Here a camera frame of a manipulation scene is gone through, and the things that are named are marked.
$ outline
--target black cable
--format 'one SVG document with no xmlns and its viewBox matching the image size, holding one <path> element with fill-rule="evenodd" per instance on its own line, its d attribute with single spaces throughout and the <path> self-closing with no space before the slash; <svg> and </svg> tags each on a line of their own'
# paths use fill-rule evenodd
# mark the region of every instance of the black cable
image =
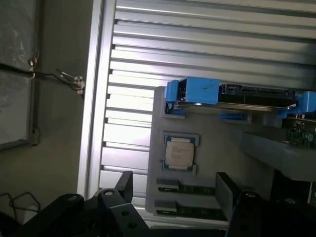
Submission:
<svg viewBox="0 0 316 237">
<path fill-rule="evenodd" d="M 27 209 L 27 208 L 14 206 L 14 201 L 17 200 L 18 198 L 22 197 L 22 196 L 25 196 L 25 195 L 30 195 L 32 197 L 32 199 L 37 203 L 37 205 L 38 205 L 38 210 L 37 211 L 36 210 L 32 210 L 32 209 Z M 12 198 L 12 200 L 10 200 L 10 202 L 9 202 L 9 206 L 12 207 L 12 208 L 15 208 L 17 210 L 34 211 L 34 212 L 37 212 L 37 213 L 39 213 L 41 211 L 40 202 L 30 192 L 25 192 L 25 193 L 20 194 L 19 196 L 16 196 L 16 197 Z"/>
<path fill-rule="evenodd" d="M 35 76 L 36 75 L 40 75 L 40 76 L 53 76 L 55 77 L 57 80 L 59 80 L 61 83 L 67 85 L 71 90 L 73 91 L 79 91 L 79 90 L 82 90 L 82 89 L 74 89 L 69 83 L 67 83 L 66 81 L 62 80 L 61 78 L 59 78 L 58 76 L 56 76 L 55 74 L 53 73 L 40 73 L 40 72 L 34 72 L 35 73 Z"/>
<path fill-rule="evenodd" d="M 18 198 L 24 196 L 24 195 L 30 195 L 32 197 L 32 199 L 37 203 L 38 205 L 38 210 L 32 210 L 32 209 L 28 209 L 28 208 L 22 208 L 22 207 L 18 207 L 18 206 L 15 206 L 14 205 L 14 201 L 17 200 Z M 9 202 L 9 206 L 12 207 L 13 209 L 13 212 L 14 212 L 14 219 L 17 220 L 17 212 L 16 210 L 22 210 L 22 211 L 33 211 L 33 212 L 36 212 L 36 213 L 39 213 L 41 211 L 41 206 L 40 206 L 40 202 L 34 197 L 34 195 L 30 192 L 25 192 L 25 193 L 22 193 L 21 195 L 19 196 L 16 196 L 16 197 L 13 197 L 9 194 L 9 193 L 4 193 L 4 194 L 1 194 L 0 197 L 2 196 L 8 196 L 9 199 L 10 199 L 10 202 Z"/>
<path fill-rule="evenodd" d="M 12 201 L 12 196 L 9 194 L 9 193 L 4 193 L 4 194 L 1 194 L 0 197 L 2 196 L 8 196 L 9 199 L 10 199 L 10 202 Z M 13 212 L 14 212 L 14 219 L 17 220 L 18 219 L 18 215 L 16 213 L 16 208 L 15 206 L 13 205 L 13 202 L 12 202 L 12 208 L 13 208 Z"/>
</svg>

